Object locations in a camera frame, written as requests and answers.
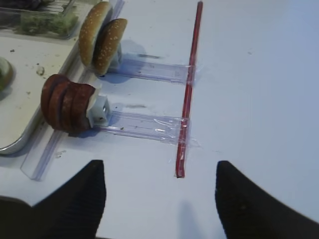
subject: baking tray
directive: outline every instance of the baking tray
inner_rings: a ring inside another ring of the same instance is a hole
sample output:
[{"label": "baking tray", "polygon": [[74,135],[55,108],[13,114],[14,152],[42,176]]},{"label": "baking tray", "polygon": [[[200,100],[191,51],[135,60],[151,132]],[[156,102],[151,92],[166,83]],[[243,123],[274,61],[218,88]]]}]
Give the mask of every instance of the baking tray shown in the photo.
[{"label": "baking tray", "polygon": [[[82,24],[92,5],[83,10]],[[77,35],[68,40],[12,37],[0,32],[0,56],[13,66],[12,83],[0,93],[0,154],[12,154],[22,149],[42,118],[39,107],[42,86],[52,74],[65,74],[77,50]]]}]

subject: plastic container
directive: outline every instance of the plastic container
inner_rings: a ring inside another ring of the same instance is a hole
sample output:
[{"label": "plastic container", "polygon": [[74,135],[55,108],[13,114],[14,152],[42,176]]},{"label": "plastic container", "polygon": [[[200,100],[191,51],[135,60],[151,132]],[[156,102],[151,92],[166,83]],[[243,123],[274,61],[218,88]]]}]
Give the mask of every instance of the plastic container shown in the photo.
[{"label": "plastic container", "polygon": [[12,3],[0,3],[0,6],[6,6],[0,7],[0,31],[68,39],[85,18],[87,5],[99,1],[33,0],[33,6],[29,5],[27,9],[17,9]]}]

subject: white plastic holder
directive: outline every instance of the white plastic holder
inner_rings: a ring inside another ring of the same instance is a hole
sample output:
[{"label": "white plastic holder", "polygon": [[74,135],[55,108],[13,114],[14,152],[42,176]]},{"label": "white plastic holder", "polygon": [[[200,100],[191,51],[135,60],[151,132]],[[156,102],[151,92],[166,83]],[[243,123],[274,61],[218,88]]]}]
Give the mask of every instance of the white plastic holder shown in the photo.
[{"label": "white plastic holder", "polygon": [[95,89],[86,110],[86,117],[89,119],[91,128],[93,128],[96,123],[109,125],[111,119],[111,109],[108,98],[107,96],[99,95],[101,87],[102,84]]}]

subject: salami slice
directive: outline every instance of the salami slice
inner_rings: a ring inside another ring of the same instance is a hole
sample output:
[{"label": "salami slice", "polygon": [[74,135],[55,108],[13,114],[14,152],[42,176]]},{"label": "salami slice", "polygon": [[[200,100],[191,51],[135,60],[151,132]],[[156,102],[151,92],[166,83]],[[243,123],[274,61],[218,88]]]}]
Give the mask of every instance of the salami slice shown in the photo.
[{"label": "salami slice", "polygon": [[86,110],[90,97],[94,94],[95,88],[88,84],[83,84],[77,91],[72,107],[71,122],[75,132],[83,132],[91,128],[89,119],[86,118]]},{"label": "salami slice", "polygon": [[42,114],[44,116],[45,121],[50,124],[49,121],[49,103],[51,96],[53,94],[53,91],[55,87],[63,82],[68,82],[69,79],[66,76],[54,74],[50,76],[46,82],[44,83],[42,87],[42,93],[41,93],[41,110]]},{"label": "salami slice", "polygon": [[61,126],[62,126],[62,129],[68,133],[74,132],[74,128],[71,122],[71,108],[72,108],[73,99],[75,98],[75,95],[80,89],[80,87],[81,87],[80,84],[71,82],[63,98],[62,110],[61,110]]},{"label": "salami slice", "polygon": [[63,82],[55,87],[49,104],[49,122],[52,128],[62,130],[61,126],[61,109],[63,98],[70,85],[70,81]]}]

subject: food crumb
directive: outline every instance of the food crumb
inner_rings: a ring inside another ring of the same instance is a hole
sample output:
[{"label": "food crumb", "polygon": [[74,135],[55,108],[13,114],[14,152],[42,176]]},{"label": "food crumb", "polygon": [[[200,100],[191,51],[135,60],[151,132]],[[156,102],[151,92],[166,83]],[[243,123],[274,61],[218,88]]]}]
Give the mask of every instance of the food crumb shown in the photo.
[{"label": "food crumb", "polygon": [[39,75],[39,76],[43,76],[44,75],[44,67],[43,66],[38,66],[37,70],[36,70],[36,73]]}]

